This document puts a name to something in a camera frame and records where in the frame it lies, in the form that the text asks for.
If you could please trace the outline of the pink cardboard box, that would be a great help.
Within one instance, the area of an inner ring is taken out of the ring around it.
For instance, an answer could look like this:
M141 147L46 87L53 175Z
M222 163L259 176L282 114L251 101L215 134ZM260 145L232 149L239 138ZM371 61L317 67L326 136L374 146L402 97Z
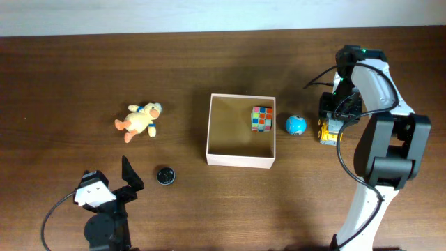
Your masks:
M269 132L252 130L254 107L271 108ZM276 158L276 98L210 95L206 161L208 165L270 169Z

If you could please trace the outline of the colourful puzzle cube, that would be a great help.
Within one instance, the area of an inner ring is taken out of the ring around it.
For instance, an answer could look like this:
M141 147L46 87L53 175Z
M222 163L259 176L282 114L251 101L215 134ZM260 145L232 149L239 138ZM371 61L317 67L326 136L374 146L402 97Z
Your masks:
M272 129L272 108L253 107L251 113L252 132L270 132Z

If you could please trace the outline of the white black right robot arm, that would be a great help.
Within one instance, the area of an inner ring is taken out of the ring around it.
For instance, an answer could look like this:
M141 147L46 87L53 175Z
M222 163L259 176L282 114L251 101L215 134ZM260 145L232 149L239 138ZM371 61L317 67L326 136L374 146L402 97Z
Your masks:
M391 201L419 170L431 130L429 117L410 108L390 76L384 52L345 45L335 55L331 92L319 101L318 138L341 150L347 127L368 116L348 175L357 188L331 250L372 250Z

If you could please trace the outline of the yellow grey toy truck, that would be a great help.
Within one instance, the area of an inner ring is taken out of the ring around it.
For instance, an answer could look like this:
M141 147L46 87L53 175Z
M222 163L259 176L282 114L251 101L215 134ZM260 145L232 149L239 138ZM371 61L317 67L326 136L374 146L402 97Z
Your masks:
M344 125L343 121L336 119L319 119L318 140L321 144L336 146L337 140L342 139L339 130Z

